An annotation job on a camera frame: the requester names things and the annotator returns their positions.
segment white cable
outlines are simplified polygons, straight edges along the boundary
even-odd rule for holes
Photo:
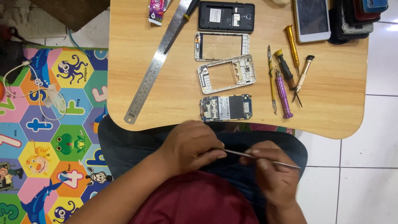
[[[30,68],[30,69],[33,71],[33,73],[35,74],[36,80],[38,80],[38,81],[40,80],[40,79],[37,77],[36,71],[32,68],[32,66],[30,66],[31,63],[32,63],[31,60],[29,60],[29,61],[24,61],[24,62],[22,62],[21,65],[18,65],[17,67],[15,67],[15,68],[11,69],[9,72],[7,72],[7,74],[4,75],[4,77],[3,77],[4,89],[7,91],[8,94],[13,95],[13,96],[16,96],[16,97],[25,97],[25,96],[29,96],[30,94],[32,94],[32,93],[34,93],[34,92],[39,92],[39,93],[38,93],[38,96],[39,96],[39,108],[40,108],[40,111],[41,111],[41,113],[43,114],[43,116],[44,116],[45,118],[47,118],[48,120],[54,120],[54,121],[55,121],[55,120],[60,120],[60,119],[63,118],[63,117],[65,116],[65,114],[66,114],[66,101],[65,101],[64,96],[63,96],[62,94],[60,94],[58,91],[50,89],[51,91],[57,92],[58,95],[61,96],[61,98],[62,98],[62,100],[63,100],[63,103],[64,103],[64,105],[65,105],[65,111],[64,111],[64,113],[62,114],[62,116],[61,116],[60,118],[51,119],[51,118],[47,117],[47,116],[44,114],[43,110],[41,109],[41,100],[40,100],[40,90],[44,90],[44,91],[47,93],[47,96],[51,99],[50,94],[48,94],[48,91],[47,91],[47,89],[49,89],[49,88],[40,88],[40,84],[38,83],[38,84],[37,84],[37,87],[38,87],[37,89],[38,89],[38,90],[35,90],[35,91],[33,91],[33,92],[29,92],[28,94],[25,94],[25,95],[23,95],[23,96],[15,95],[14,93],[10,92],[10,91],[7,89],[7,86],[6,86],[6,77],[7,77],[7,75],[10,74],[10,73],[11,73],[12,71],[14,71],[15,69],[17,69],[17,68],[19,68],[19,67],[22,67],[22,66],[29,66],[29,68]]]

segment blue wire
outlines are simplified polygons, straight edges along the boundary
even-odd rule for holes
[[[73,40],[72,33],[70,32],[70,29],[69,29],[69,28],[68,28],[68,32],[69,32],[69,38],[70,38],[70,40],[72,41],[72,43],[73,43],[79,50],[81,50],[83,53],[85,53],[85,54],[87,55],[87,57],[90,57],[90,58],[91,58],[91,55],[89,55],[89,54],[87,54],[87,52],[83,51],[83,49],[82,49],[79,45],[77,45],[76,42]]]

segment hand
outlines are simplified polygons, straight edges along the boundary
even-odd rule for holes
[[[290,208],[296,203],[299,171],[273,165],[269,160],[297,166],[279,146],[272,141],[263,141],[246,151],[256,159],[256,180],[268,202],[278,208]],[[241,157],[240,163],[247,165],[253,159]]]
[[[223,148],[224,144],[209,126],[200,121],[188,121],[171,130],[155,153],[165,160],[173,177],[226,157]]]

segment phone screen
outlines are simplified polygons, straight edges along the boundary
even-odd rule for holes
[[[329,31],[325,0],[296,1],[301,35]]]

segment foam play mat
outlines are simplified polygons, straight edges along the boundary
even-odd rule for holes
[[[112,180],[98,141],[98,124],[107,112],[107,49],[27,48],[30,68],[9,89],[16,95],[56,89],[66,101],[66,115],[46,119],[39,108],[45,91],[27,97],[4,96],[0,102],[0,223],[64,223]],[[62,116],[42,106],[47,117]],[[229,132],[293,129],[236,123]]]

